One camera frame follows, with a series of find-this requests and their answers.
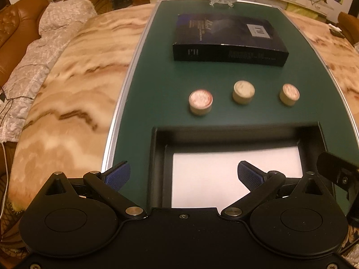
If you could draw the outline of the brown leather sofa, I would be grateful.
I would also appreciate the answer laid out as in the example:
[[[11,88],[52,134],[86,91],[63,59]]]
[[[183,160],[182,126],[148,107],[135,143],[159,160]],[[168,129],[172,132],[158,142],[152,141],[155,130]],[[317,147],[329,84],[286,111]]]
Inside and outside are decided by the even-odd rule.
[[[98,14],[113,10],[110,0],[90,2]],[[48,0],[19,0],[1,10],[1,86],[22,60],[29,44],[40,38],[39,21],[48,5]]]

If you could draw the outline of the green desk mat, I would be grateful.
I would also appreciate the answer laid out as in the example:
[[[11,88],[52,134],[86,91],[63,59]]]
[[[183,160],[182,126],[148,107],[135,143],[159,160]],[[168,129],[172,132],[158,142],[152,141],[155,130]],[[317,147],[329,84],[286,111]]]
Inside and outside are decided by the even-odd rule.
[[[245,63],[185,62],[173,59],[176,21],[182,13],[225,13],[268,20],[286,45],[283,67]],[[270,6],[238,2],[212,7],[206,0],[169,0],[157,7],[124,98],[114,161],[126,160],[131,176],[121,193],[140,206],[147,203],[151,131],[162,126],[254,126],[318,122],[327,149],[358,162],[358,136],[343,98],[309,42],[285,14]],[[232,97],[234,84],[244,80],[255,88],[250,103]],[[285,83],[300,98],[287,106],[279,98]],[[193,114],[189,95],[205,89],[213,96],[206,115]]]

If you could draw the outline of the white lace sofa cover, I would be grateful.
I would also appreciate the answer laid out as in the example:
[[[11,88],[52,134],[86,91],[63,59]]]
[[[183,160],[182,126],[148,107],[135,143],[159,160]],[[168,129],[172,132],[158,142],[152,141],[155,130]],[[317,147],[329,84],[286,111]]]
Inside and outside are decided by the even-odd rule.
[[[97,13],[90,0],[50,3],[39,19],[40,38],[31,42],[26,53],[2,87],[1,142],[17,142],[31,105],[50,70],[69,41]]]

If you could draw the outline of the black open box base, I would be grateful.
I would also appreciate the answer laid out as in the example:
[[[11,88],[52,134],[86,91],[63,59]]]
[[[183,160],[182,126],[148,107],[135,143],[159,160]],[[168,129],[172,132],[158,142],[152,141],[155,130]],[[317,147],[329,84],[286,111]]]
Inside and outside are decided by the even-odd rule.
[[[324,151],[319,123],[153,128],[147,206],[221,211],[249,193],[241,161],[296,180]]]

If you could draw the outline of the round tin red label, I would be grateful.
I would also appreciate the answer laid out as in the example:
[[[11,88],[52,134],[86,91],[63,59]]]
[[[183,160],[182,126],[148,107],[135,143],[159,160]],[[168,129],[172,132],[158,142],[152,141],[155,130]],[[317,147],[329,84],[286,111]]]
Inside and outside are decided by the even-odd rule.
[[[197,89],[189,95],[190,111],[198,116],[206,115],[212,109],[213,96],[210,91]]]
[[[300,93],[294,85],[285,83],[280,90],[279,98],[283,104],[294,106],[300,98]]]

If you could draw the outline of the brown leather chair right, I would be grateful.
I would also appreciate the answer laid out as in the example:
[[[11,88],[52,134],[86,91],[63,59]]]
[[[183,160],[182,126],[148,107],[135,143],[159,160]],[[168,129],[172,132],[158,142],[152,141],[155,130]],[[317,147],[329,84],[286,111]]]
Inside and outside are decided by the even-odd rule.
[[[338,16],[337,26],[341,28],[343,35],[352,44],[358,43],[359,40],[359,19],[347,14],[340,12]]]

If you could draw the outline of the small dark object on table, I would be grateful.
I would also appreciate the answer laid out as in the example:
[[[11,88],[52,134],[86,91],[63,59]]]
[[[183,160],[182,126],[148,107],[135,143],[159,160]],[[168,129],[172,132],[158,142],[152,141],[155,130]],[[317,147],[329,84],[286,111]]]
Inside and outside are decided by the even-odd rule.
[[[330,33],[335,36],[335,37],[339,37],[339,38],[344,38],[344,35],[341,31],[341,28],[339,27],[336,27],[332,24],[328,24],[328,27],[329,27],[329,30],[330,30]]]

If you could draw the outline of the round tin pale label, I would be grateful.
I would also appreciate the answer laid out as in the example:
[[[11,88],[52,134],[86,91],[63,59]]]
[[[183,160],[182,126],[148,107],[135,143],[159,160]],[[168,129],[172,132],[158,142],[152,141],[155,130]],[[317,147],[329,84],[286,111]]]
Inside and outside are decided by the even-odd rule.
[[[248,104],[251,102],[254,95],[255,88],[250,82],[240,80],[234,84],[232,97],[236,103]]]

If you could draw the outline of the dark blue box lid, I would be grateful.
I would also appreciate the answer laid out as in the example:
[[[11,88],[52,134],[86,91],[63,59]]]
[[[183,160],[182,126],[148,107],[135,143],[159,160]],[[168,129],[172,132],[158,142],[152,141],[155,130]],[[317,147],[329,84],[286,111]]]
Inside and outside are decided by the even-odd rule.
[[[180,14],[173,58],[284,66],[288,50],[267,20],[220,13]]]

